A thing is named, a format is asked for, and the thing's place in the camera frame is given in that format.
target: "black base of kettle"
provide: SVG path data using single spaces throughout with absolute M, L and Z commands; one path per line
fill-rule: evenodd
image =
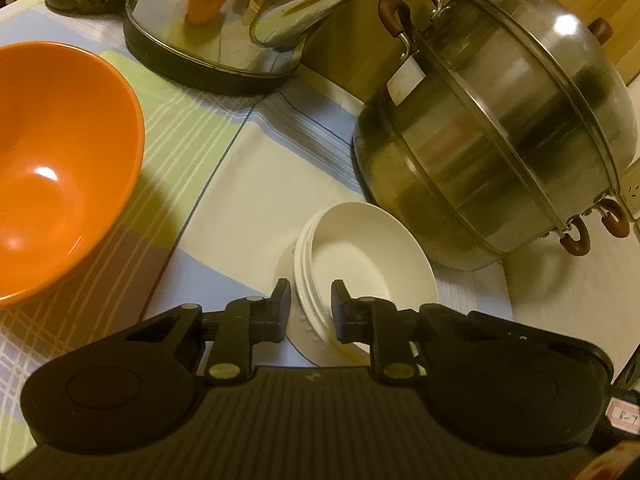
M 128 15 L 122 28 L 127 48 L 140 63 L 162 76 L 206 92 L 231 96 L 268 94 L 291 76 L 251 77 L 223 72 L 158 43 L 142 32 Z

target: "orange bowl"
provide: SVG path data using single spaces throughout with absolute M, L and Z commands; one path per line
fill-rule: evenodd
M 0 48 L 0 306 L 69 272 L 107 234 L 140 172 L 140 104 L 100 57 Z

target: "wooden cabinet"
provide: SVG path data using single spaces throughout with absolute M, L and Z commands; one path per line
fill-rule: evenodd
M 405 0 L 414 23 L 429 23 L 429 0 Z M 640 0 L 559 0 L 590 23 L 605 18 L 613 27 L 606 43 L 609 59 L 629 83 L 640 72 Z M 399 66 L 401 42 L 378 20 L 378 0 L 353 0 L 327 18 L 308 38 L 303 62 L 362 100 L 386 82 Z

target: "plaid tablecloth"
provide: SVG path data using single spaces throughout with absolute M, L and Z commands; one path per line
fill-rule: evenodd
M 95 251 L 44 294 L 0 311 L 1 470 L 34 446 L 18 401 L 39 365 L 181 303 L 221 310 L 269 294 L 311 215 L 364 200 L 350 153 L 362 104 L 305 68 L 263 98 L 217 96 L 140 65 L 116 16 L 60 16 L 43 0 L 0 10 L 0 45 L 32 40 L 79 46 L 123 73 L 142 104 L 145 158 L 126 211 Z M 434 272 L 441 303 L 511 317 L 499 264 Z M 289 341 L 258 345 L 254 361 L 312 366 Z

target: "pot lid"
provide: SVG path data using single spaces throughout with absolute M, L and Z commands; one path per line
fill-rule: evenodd
M 636 116 L 626 86 L 603 47 L 557 0 L 487 0 L 535 37 L 584 97 L 618 171 L 632 161 Z

